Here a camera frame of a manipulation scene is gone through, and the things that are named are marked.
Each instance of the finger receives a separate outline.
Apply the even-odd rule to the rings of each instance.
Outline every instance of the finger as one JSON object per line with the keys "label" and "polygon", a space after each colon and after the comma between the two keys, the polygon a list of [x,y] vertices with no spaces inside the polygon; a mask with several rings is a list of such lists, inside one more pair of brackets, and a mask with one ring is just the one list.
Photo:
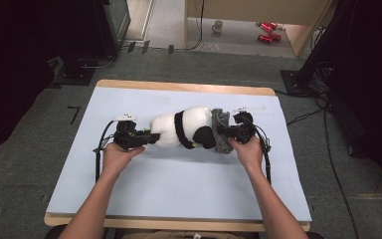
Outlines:
{"label": "finger", "polygon": [[131,149],[128,154],[131,156],[131,157],[135,157],[139,154],[141,154],[142,152],[145,151],[145,147],[144,146],[140,146],[140,147],[136,147],[134,149]]}
{"label": "finger", "polygon": [[108,143],[105,149],[116,149],[119,151],[126,151],[125,149],[123,149],[122,147],[117,145],[117,143],[115,143],[115,142]]}
{"label": "finger", "polygon": [[228,142],[231,144],[231,146],[233,148],[237,148],[240,146],[240,144],[237,142],[237,140],[232,138],[232,137],[228,137]]}
{"label": "finger", "polygon": [[259,139],[257,136],[253,135],[253,136],[250,138],[250,141],[260,142],[260,139]]}

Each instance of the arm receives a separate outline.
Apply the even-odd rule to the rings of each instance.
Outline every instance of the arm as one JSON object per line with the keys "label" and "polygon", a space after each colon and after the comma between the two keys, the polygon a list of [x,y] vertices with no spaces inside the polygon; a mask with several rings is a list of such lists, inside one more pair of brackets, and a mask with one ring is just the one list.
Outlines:
{"label": "arm", "polygon": [[250,177],[269,238],[307,238],[302,227],[263,175],[260,140],[253,136],[249,142],[241,144],[229,138],[229,143],[237,151],[238,158]]}
{"label": "arm", "polygon": [[110,195],[120,173],[144,147],[123,151],[115,143],[104,150],[103,170],[89,197],[59,238],[101,238]]}

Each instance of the hand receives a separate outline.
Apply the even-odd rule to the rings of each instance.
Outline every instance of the hand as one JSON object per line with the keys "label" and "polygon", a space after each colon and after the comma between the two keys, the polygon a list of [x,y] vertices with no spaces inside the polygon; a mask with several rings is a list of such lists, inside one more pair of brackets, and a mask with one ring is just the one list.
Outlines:
{"label": "hand", "polygon": [[145,147],[137,147],[131,150],[125,150],[116,143],[109,143],[103,151],[103,170],[101,176],[109,176],[117,180],[121,172],[131,159],[145,151]]}
{"label": "hand", "polygon": [[253,136],[250,141],[243,144],[229,137],[228,142],[237,151],[238,159],[247,171],[254,169],[261,170],[263,150],[259,138]]}

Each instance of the black band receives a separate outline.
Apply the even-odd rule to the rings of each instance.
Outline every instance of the black band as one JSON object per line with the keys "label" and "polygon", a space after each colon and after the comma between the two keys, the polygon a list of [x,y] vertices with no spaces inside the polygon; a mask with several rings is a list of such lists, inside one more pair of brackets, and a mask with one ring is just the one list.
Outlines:
{"label": "black band", "polygon": [[192,142],[190,142],[187,137],[185,136],[184,132],[184,126],[182,125],[182,115],[184,115],[184,112],[180,112],[175,114],[175,131],[176,135],[179,138],[179,141],[184,145],[186,148],[191,149],[194,148],[192,145]]}

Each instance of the wire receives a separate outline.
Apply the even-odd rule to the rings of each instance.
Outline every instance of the wire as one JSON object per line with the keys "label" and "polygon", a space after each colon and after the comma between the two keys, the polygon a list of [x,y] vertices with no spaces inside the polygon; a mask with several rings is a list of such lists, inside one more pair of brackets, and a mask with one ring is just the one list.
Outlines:
{"label": "wire", "polygon": [[[266,179],[268,180],[269,184],[272,184],[272,179],[271,179],[271,163],[270,163],[270,159],[269,159],[269,151],[271,149],[271,146],[270,146],[270,140],[268,139],[265,131],[260,128],[259,126],[253,124],[253,122],[245,117],[241,117],[243,120],[246,120],[248,123],[250,123],[253,127],[254,127],[254,130],[256,131],[256,134],[257,136],[259,137],[260,139],[260,145],[263,149],[263,154],[265,155],[265,162],[266,162]],[[257,130],[257,128],[259,128],[263,134],[265,135],[264,137],[262,137],[262,135],[260,134],[260,132]]]}
{"label": "wire", "polygon": [[223,127],[227,127],[220,119],[219,119],[219,112],[216,112],[216,120],[219,122]]}
{"label": "wire", "polygon": [[381,169],[380,169],[380,174],[379,174],[379,176],[378,176],[378,182],[377,182],[377,185],[376,185],[376,187],[375,187],[373,193],[376,193],[376,192],[377,192],[378,187],[380,186],[380,182],[381,182]]}
{"label": "wire", "polygon": [[308,113],[308,114],[299,116],[299,117],[297,117],[297,118],[295,118],[295,119],[293,119],[293,120],[287,122],[287,123],[286,123],[286,126],[289,126],[289,125],[291,125],[291,124],[293,124],[293,123],[296,123],[296,122],[298,122],[298,121],[301,121],[301,120],[305,120],[305,119],[307,119],[308,117],[313,116],[313,115],[315,115],[315,114],[317,114],[317,113],[320,113],[320,112],[323,111],[323,110],[324,110],[324,109],[319,109],[319,110],[317,110],[317,111],[315,111],[315,112],[313,112],[313,113]]}
{"label": "wire", "polygon": [[194,47],[190,49],[178,49],[177,51],[192,51],[196,49],[200,44],[203,42],[203,15],[204,15],[204,0],[203,3],[201,4],[201,14],[200,14],[200,38],[198,39],[197,43],[195,44]]}
{"label": "wire", "polygon": [[[318,102],[318,100],[323,100],[323,101],[324,101],[324,106],[322,106],[322,105]],[[321,109],[327,109],[327,107],[328,107],[328,100],[325,99],[325,98],[323,98],[323,97],[319,97],[319,98],[316,98],[316,99],[315,99],[315,104],[316,104],[319,108],[321,108]]]}
{"label": "wire", "polygon": [[348,38],[347,38],[347,41],[346,41],[346,51],[345,51],[345,53],[347,52],[347,50],[349,48],[350,34],[351,34],[352,23],[353,23],[353,16],[355,15],[355,9],[356,9],[356,5],[357,4],[358,4],[358,0],[355,0],[355,4],[353,5],[353,10],[352,10],[352,15],[350,17],[349,30],[348,30]]}
{"label": "wire", "polygon": [[327,130],[326,113],[327,113],[327,110],[324,109],[324,115],[323,115],[324,116],[324,130],[325,130],[325,141],[327,143],[328,158],[329,158],[329,161],[330,161],[331,169],[333,170],[334,178],[336,179],[337,185],[339,186],[339,189],[340,189],[340,193],[342,194],[343,200],[345,202],[346,210],[349,213],[349,217],[350,217],[350,220],[352,222],[353,231],[355,233],[355,238],[359,239],[358,229],[356,228],[355,219],[353,217],[352,210],[350,209],[349,202],[348,202],[348,200],[346,198],[346,194],[343,191],[342,183],[340,182],[339,177],[337,176],[336,168],[334,167],[333,158],[331,157],[330,141],[329,141],[329,138],[328,138],[328,130]]}
{"label": "wire", "polygon": [[285,96],[289,96],[289,97],[297,97],[297,98],[317,98],[318,95],[298,95],[298,94],[289,94],[289,93],[285,93],[285,92],[282,92],[282,91],[279,91],[279,90],[274,90],[275,93],[277,94],[281,94],[281,95],[285,95]]}
{"label": "wire", "polygon": [[107,126],[104,128],[104,131],[101,134],[100,141],[98,142],[98,146],[95,150],[93,150],[93,152],[95,152],[95,181],[98,181],[98,179],[100,178],[100,152],[103,150],[101,144],[105,140],[104,135],[106,134],[107,129],[110,127],[111,124],[113,124],[113,120],[111,120],[107,124]]}
{"label": "wire", "polygon": [[309,46],[311,48],[311,51],[313,51],[313,49],[315,48],[315,46],[317,45],[317,42],[318,40],[321,38],[321,36],[323,35],[324,31],[325,31],[326,27],[318,27],[316,30],[319,31],[317,36],[315,37],[315,40],[314,42],[312,42],[312,39],[314,37],[314,35],[311,35],[311,40],[309,41]]}
{"label": "wire", "polygon": [[83,68],[83,69],[101,69],[101,68],[105,68],[105,67],[107,67],[108,65],[110,65],[110,64],[113,62],[113,60],[114,60],[114,57],[112,57],[108,63],[106,63],[105,65],[102,65],[102,66],[84,67],[84,66],[81,66],[81,65],[80,65],[80,67]]}

